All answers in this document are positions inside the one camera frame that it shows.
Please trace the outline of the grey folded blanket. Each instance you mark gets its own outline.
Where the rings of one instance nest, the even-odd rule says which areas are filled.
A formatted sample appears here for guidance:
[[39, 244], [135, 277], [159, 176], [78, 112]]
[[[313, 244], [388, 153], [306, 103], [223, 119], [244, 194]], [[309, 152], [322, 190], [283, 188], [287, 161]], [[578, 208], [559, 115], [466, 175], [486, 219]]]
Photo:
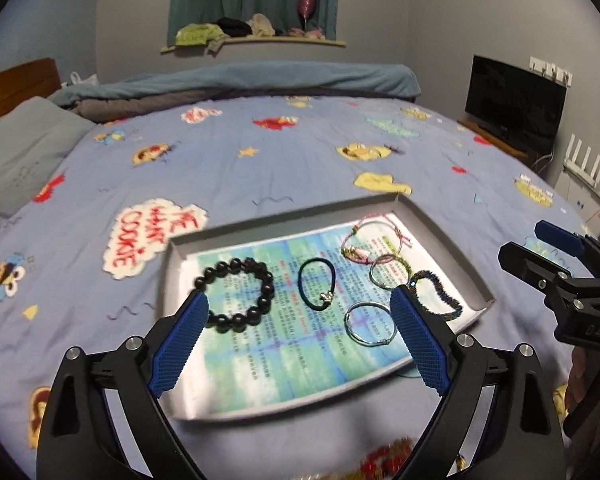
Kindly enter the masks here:
[[187, 104], [197, 104], [204, 101], [219, 101], [248, 96], [260, 96], [260, 91], [236, 89], [200, 89], [180, 92], [142, 96], [133, 99], [85, 99], [69, 108], [70, 112], [82, 118], [103, 124], [117, 119], [128, 119], [142, 116]]

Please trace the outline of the wooden window sill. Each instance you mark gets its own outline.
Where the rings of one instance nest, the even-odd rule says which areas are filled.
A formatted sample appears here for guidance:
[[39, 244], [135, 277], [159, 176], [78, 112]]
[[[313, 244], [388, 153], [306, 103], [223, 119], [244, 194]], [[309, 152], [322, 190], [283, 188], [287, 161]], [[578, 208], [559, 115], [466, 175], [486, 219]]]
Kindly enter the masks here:
[[[233, 44], [313, 44], [314, 46], [324, 47], [335, 47], [335, 48], [346, 48], [347, 43], [342, 40], [328, 40], [318, 39], [315, 37], [288, 37], [288, 36], [276, 36], [276, 37], [238, 37], [238, 38], [225, 38], [220, 42], [221, 50], [226, 46], [232, 46]], [[160, 48], [160, 55], [174, 53], [179, 50], [183, 50], [189, 47], [186, 46], [173, 46], [173, 47], [162, 47]]]

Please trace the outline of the pink balloon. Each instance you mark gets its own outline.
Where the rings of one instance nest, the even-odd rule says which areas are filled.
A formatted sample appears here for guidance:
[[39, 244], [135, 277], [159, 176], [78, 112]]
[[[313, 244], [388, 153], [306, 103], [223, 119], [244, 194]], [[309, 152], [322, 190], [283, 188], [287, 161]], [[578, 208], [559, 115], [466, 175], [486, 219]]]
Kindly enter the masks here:
[[298, 0], [297, 13], [301, 21], [301, 28], [305, 32], [308, 29], [309, 20], [315, 13], [317, 0]]

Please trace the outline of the grey blue pillow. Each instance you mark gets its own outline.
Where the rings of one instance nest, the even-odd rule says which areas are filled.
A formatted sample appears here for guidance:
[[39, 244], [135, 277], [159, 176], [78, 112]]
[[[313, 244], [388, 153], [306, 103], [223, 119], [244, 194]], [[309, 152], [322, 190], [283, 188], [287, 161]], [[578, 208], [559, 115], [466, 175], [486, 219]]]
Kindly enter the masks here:
[[39, 96], [0, 119], [0, 227], [33, 200], [94, 127]]

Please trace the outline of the wooden tv stand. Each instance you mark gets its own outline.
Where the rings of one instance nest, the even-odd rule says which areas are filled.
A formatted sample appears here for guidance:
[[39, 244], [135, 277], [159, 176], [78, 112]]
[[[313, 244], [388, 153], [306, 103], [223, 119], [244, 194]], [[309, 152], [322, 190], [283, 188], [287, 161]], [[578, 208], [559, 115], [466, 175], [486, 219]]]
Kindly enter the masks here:
[[482, 128], [476, 122], [472, 122], [468, 119], [460, 119], [458, 123], [464, 128], [470, 130], [475, 135], [478, 143], [489, 143], [498, 148], [501, 152], [516, 158], [527, 167], [531, 167], [538, 159], [538, 156], [536, 156], [532, 151], [526, 150], [525, 148], [515, 148], [513, 145], [508, 144], [507, 142], [499, 139], [497, 136], [494, 136], [494, 134], [490, 133], [489, 131], [486, 131], [485, 128]]

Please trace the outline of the black television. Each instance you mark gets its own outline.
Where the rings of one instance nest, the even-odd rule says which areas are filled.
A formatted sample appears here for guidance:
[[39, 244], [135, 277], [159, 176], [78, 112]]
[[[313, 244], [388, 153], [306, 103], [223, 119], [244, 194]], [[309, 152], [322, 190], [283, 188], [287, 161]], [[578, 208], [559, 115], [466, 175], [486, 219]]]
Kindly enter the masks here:
[[476, 55], [465, 112], [502, 140], [547, 155], [554, 148], [566, 96], [567, 89], [555, 81]]

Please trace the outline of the pink cloth on sill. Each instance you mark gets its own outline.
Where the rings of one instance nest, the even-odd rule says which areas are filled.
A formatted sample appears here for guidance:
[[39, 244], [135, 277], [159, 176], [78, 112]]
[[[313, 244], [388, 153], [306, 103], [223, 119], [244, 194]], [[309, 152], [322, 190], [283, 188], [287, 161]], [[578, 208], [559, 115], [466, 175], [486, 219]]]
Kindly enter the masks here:
[[304, 38], [309, 40], [323, 41], [326, 40], [326, 36], [321, 29], [303, 30], [301, 28], [293, 27], [288, 29], [287, 35], [294, 38]]

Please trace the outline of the white plastic bag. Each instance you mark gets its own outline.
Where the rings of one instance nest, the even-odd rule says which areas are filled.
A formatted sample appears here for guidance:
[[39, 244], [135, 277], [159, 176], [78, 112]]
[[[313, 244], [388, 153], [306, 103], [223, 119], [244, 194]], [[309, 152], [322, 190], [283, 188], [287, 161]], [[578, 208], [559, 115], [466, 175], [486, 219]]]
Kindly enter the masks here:
[[77, 84], [94, 84], [94, 86], [97, 86], [99, 84], [96, 74], [83, 78], [77, 72], [70, 73], [70, 82], [73, 86], [76, 86]]

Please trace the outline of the teal rolled blanket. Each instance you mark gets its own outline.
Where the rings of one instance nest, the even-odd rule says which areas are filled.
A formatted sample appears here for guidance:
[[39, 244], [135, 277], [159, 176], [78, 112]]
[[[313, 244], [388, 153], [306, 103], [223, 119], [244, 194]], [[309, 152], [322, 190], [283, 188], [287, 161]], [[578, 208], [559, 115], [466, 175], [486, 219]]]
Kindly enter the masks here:
[[216, 64], [173, 74], [140, 75], [114, 84], [73, 84], [55, 91], [60, 107], [95, 100], [126, 100], [202, 89], [366, 92], [411, 99], [422, 94], [414, 72], [403, 64], [257, 61]]

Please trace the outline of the wooden headboard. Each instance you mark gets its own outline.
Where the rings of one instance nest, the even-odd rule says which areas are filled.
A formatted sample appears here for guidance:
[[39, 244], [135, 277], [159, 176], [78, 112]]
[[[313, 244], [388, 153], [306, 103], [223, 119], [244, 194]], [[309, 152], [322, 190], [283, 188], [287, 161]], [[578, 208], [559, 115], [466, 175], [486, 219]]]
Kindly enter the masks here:
[[52, 58], [23, 63], [0, 72], [0, 118], [28, 99], [47, 98], [61, 88]]

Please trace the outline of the beige cloth on sill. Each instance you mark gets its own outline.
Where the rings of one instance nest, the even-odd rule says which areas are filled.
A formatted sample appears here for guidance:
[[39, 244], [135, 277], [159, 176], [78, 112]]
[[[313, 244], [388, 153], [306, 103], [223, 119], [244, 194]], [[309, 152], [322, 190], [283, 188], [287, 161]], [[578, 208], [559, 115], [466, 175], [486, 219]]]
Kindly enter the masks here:
[[262, 13], [253, 14], [247, 21], [250, 27], [250, 37], [253, 38], [272, 38], [276, 36], [276, 30], [271, 21]]

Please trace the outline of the black cloth on sill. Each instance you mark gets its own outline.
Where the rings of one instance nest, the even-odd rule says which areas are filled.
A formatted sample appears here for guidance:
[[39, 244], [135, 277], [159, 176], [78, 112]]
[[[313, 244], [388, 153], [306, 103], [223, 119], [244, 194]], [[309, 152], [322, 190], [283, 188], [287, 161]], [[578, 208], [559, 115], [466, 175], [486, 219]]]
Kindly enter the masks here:
[[242, 20], [236, 18], [220, 18], [215, 22], [222, 30], [223, 34], [230, 38], [246, 38], [252, 34], [251, 26]]

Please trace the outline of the blue cartoon bed sheet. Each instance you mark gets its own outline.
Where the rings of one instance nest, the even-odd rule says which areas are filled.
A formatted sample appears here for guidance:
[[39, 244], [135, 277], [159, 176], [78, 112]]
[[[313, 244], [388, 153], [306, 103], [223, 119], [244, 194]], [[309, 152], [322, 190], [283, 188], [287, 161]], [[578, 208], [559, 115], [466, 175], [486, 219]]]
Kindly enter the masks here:
[[294, 107], [258, 96], [203, 102], [99, 126], [0, 229], [0, 441], [35, 473], [28, 402], [62, 354], [117, 347], [156, 316], [171, 234], [316, 205], [400, 193], [452, 238], [494, 293], [480, 341], [538, 349], [564, 382], [571, 350], [541, 296], [503, 272], [498, 250], [531, 243], [540, 220], [567, 230], [561, 198], [518, 188], [524, 166], [430, 110], [400, 100], [321, 96]]

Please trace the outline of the white wifi router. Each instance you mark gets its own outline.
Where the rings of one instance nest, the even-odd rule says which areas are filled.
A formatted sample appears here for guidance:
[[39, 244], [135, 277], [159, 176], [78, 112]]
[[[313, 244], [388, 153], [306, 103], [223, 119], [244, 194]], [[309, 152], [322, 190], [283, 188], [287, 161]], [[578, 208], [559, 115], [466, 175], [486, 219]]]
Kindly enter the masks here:
[[574, 134], [570, 136], [562, 166], [591, 188], [600, 185], [600, 154], [594, 154]]

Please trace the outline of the green cloth on sill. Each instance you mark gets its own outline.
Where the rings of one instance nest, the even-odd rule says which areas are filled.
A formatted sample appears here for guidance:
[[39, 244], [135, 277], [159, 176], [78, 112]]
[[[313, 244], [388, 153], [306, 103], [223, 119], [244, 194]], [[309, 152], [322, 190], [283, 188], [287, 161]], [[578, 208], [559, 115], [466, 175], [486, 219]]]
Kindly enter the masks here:
[[177, 48], [205, 47], [209, 42], [225, 36], [222, 28], [213, 23], [188, 24], [175, 34], [174, 46]]

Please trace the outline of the white wall socket strip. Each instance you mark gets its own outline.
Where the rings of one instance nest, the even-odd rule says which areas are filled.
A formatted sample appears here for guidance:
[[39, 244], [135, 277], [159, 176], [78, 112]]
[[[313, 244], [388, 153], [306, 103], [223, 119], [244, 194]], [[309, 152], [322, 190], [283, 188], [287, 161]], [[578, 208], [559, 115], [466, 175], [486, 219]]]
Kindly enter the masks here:
[[568, 72], [568, 70], [564, 70], [555, 63], [546, 62], [539, 58], [535, 58], [534, 56], [530, 56], [529, 70], [543, 78], [557, 82], [565, 88], [572, 87], [572, 73]]

